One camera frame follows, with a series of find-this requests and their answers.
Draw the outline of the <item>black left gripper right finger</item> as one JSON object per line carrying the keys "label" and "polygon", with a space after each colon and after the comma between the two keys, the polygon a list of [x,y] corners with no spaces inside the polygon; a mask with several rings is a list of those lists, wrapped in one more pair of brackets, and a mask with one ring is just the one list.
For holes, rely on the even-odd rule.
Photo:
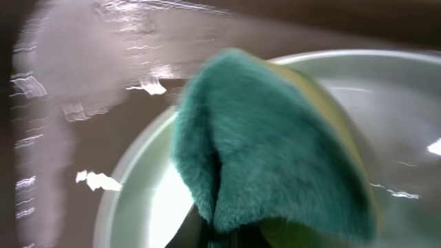
{"label": "black left gripper right finger", "polygon": [[261,220],[258,226],[272,248],[345,248],[343,241],[299,223],[269,218]]}

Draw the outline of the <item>white plate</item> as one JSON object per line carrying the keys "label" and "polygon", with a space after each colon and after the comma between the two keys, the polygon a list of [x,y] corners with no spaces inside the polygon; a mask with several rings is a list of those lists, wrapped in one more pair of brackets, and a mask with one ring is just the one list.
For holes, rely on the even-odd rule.
{"label": "white plate", "polygon": [[[440,246],[440,57],[330,50],[276,63],[319,82],[374,150],[371,186],[383,203],[375,247]],[[192,206],[169,157],[175,117],[165,110],[130,145],[105,186],[95,247],[165,247]]]}

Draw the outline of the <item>green and yellow sponge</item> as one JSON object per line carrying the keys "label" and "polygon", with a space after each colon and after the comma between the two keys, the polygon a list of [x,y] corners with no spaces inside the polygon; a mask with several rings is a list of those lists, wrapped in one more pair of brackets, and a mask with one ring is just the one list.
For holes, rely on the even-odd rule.
{"label": "green and yellow sponge", "polygon": [[351,122],[303,73],[236,49],[213,56],[185,86],[172,153],[208,247],[270,247],[258,226],[269,218],[345,247],[378,233]]}

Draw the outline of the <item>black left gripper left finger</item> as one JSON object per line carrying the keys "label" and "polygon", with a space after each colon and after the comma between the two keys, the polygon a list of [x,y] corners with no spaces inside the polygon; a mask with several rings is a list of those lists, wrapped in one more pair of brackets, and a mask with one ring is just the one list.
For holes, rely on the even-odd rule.
{"label": "black left gripper left finger", "polygon": [[192,205],[182,225],[165,248],[208,248],[209,225],[199,214],[198,207]]}

